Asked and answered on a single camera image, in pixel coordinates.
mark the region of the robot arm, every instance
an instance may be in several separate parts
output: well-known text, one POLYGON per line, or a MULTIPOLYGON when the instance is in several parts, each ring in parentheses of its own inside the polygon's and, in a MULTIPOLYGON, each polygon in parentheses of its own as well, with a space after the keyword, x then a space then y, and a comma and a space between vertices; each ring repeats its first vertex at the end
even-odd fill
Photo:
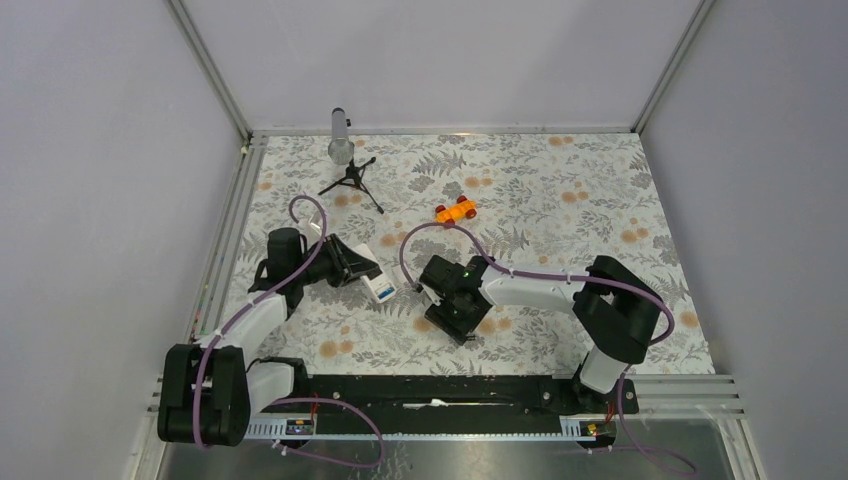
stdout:
MULTIPOLYGON (((312 253, 306 238, 293 228, 281 228, 268 236, 268 258, 260 262, 250 301, 290 276, 312 253)), ((278 295, 265 298, 252 308, 209 356, 206 380, 195 385, 198 362, 216 334, 194 344, 174 345, 165 357, 162 395, 159 400, 159 438, 191 442, 192 397, 202 389, 200 425, 203 439, 213 445, 237 445, 244 437, 252 412, 259 412, 277 398, 291 394, 295 368, 289 359, 246 367, 257 358, 258 349, 271 331, 282 325, 303 298, 303 287, 326 280, 333 287, 347 285, 362 276, 380 272, 379 265, 347 247, 336 235, 324 240, 316 259, 278 295)))
MULTIPOLYGON (((611 257, 597 257, 588 271, 590 276, 624 282, 659 298, 611 257)), ((510 276, 491 268, 480 256, 465 266, 433 256, 420 281, 436 296, 426 318, 459 344, 471 338, 470 332, 495 305, 572 310, 595 342, 575 380, 598 394, 612 391, 628 365, 642 363, 660 314, 653 303, 630 292, 588 283, 510 276)))

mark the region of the black bracket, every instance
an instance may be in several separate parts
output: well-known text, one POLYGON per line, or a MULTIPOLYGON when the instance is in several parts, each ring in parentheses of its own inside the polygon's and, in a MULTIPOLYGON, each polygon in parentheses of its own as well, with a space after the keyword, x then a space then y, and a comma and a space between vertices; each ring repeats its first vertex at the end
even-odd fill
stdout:
POLYGON ((238 445, 250 421, 250 398, 242 349, 223 347, 212 351, 205 380, 195 385, 203 355, 199 345, 174 345, 165 356, 157 431, 165 442, 191 443, 192 399, 201 388, 200 438, 208 445, 238 445))
MULTIPOLYGON (((278 228, 268 234, 268 258, 259 262, 248 292, 269 290, 294 273, 317 244, 306 249, 306 237, 294 228, 278 228)), ((326 280, 332 287, 345 286, 363 275, 380 272, 380 265, 354 252, 335 234, 324 245, 309 267, 288 285, 277 290, 286 297, 290 317, 303 299, 303 287, 326 280)))
MULTIPOLYGON (((587 270, 591 277, 634 286, 662 301, 645 282, 612 257, 596 257, 587 270)), ((645 360, 660 315, 659 307, 651 301, 620 288, 586 282, 583 289, 574 294, 572 310, 604 354, 629 364, 645 360), (610 294, 613 299, 608 302, 604 297, 610 294)))
MULTIPOLYGON (((584 404, 574 381, 549 375, 313 375, 305 396, 340 398, 361 409, 384 434, 536 434, 561 432, 560 416, 607 413, 607 404, 584 404), (438 399, 448 406, 427 406, 438 399)), ((633 382, 623 407, 639 412, 633 382)), ((614 401, 608 394, 607 401, 614 401)), ((308 413, 309 405, 280 405, 266 412, 308 413)), ((321 407, 320 434, 367 434, 353 415, 321 407)))
POLYGON ((486 259, 479 255, 472 257, 468 265, 433 255, 421 273, 421 284, 442 298, 441 303, 427 308, 424 317, 459 345, 474 338, 471 332, 492 308, 480 293, 486 267, 486 259))

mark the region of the floor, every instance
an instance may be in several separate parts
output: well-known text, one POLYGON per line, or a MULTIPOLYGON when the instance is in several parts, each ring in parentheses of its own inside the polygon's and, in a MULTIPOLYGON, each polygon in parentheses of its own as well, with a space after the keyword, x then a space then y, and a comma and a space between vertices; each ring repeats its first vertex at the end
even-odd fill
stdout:
MULTIPOLYGON (((478 216, 461 224, 505 265, 582 271, 611 255, 658 292, 677 318, 674 334, 652 347, 640 374, 714 373, 698 316, 653 179, 635 134, 384 135, 351 138, 357 163, 375 156, 365 184, 385 208, 338 187, 320 197, 329 232, 348 245, 367 243, 384 267, 398 264, 398 246, 437 205, 459 195, 478 216)), ((286 205, 343 175, 327 156, 328 137, 271 137, 247 218, 224 316, 246 298, 270 230, 293 226, 286 205)), ((306 204, 296 211, 311 215, 306 204)), ((474 253, 457 232, 429 229, 409 242, 413 275, 430 256, 465 263, 474 253)), ((295 314, 272 332, 262 354, 300 357, 322 374, 568 374, 592 343, 572 314, 497 307, 478 340, 457 347, 424 319, 420 294, 403 285, 375 305, 361 285, 308 287, 295 314)), ((657 333, 665 328, 657 325, 657 333)))
MULTIPOLYGON (((632 422, 633 434, 651 447, 673 449, 692 461, 698 478, 733 478, 721 436, 708 420, 632 422)), ((616 445, 627 445, 624 439, 616 445)), ((676 479, 658 470, 638 453, 587 455, 570 442, 426 441, 389 442, 385 462, 375 470, 354 470, 287 455, 280 458, 268 442, 244 442, 238 447, 214 447, 214 454, 194 445, 173 444, 159 478, 260 480, 338 479, 676 479)), ((351 461, 376 456, 373 442, 325 442, 303 448, 351 461)), ((673 468, 675 460, 662 457, 673 468)))

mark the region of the table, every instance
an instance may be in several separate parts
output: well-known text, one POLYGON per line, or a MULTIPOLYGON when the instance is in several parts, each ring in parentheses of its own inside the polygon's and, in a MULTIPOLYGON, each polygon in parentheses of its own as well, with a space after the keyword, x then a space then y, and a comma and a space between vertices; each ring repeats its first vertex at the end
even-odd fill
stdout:
MULTIPOLYGON (((505 265, 569 268, 610 255, 669 304, 674 334, 653 346, 631 370, 714 373, 707 342, 645 154, 635 134, 604 135, 369 135, 355 136, 357 164, 377 157, 367 196, 337 187, 320 197, 329 232, 349 246, 365 242, 387 270, 398 264, 400 241, 432 221, 439 204, 459 195, 478 215, 461 224, 505 265)), ((268 141, 228 289, 224 318, 246 299, 269 231, 293 226, 286 206, 315 195, 343 175, 327 156, 329 137, 279 136, 268 141)), ((296 212, 309 216, 303 202, 296 212)), ((409 241, 413 275, 441 255, 465 263, 475 251, 456 231, 427 229, 409 241)), ((397 279, 397 285, 403 284, 397 279)), ((302 358, 313 374, 570 374, 592 342, 573 314, 496 307, 457 346, 424 319, 420 294, 403 285, 391 301, 373 304, 359 282, 334 289, 307 287, 294 315, 260 347, 262 355, 302 358)), ((657 334, 665 328, 657 325, 657 334)))

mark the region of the small box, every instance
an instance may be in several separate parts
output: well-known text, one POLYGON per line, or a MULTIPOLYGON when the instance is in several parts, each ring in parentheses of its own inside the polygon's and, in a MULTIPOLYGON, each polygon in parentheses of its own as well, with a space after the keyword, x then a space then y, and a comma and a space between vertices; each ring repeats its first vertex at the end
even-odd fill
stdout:
MULTIPOLYGON (((374 253, 371 252, 371 249, 368 248, 368 245, 364 243, 359 244, 353 247, 353 251, 380 265, 380 262, 374 256, 374 253)), ((397 293, 397 287, 392 283, 392 279, 386 274, 382 265, 380 265, 379 272, 359 277, 359 279, 365 284, 368 293, 371 295, 371 299, 377 303, 383 303, 394 297, 397 293)))

